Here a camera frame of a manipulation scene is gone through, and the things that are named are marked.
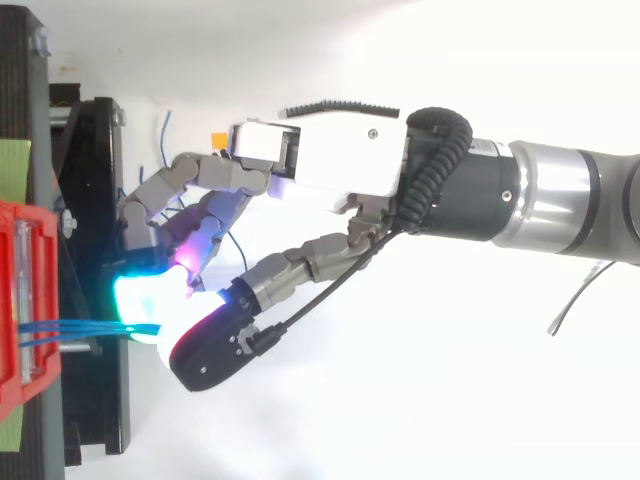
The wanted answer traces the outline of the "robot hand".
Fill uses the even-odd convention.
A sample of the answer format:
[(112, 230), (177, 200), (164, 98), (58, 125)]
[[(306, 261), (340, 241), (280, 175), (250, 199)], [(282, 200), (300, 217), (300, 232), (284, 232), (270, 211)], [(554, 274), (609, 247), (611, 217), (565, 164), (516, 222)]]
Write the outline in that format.
[[(125, 252), (154, 258), (115, 279), (121, 322), (156, 346), (187, 390), (228, 380), (286, 332), (285, 323), (258, 328), (258, 315), (304, 284), (336, 287), (390, 239), (405, 138), (395, 109), (319, 102), (237, 123), (210, 154), (177, 155), (120, 206)], [(344, 233), (269, 255), (227, 288), (205, 291), (201, 273), (261, 195), (352, 219)]]

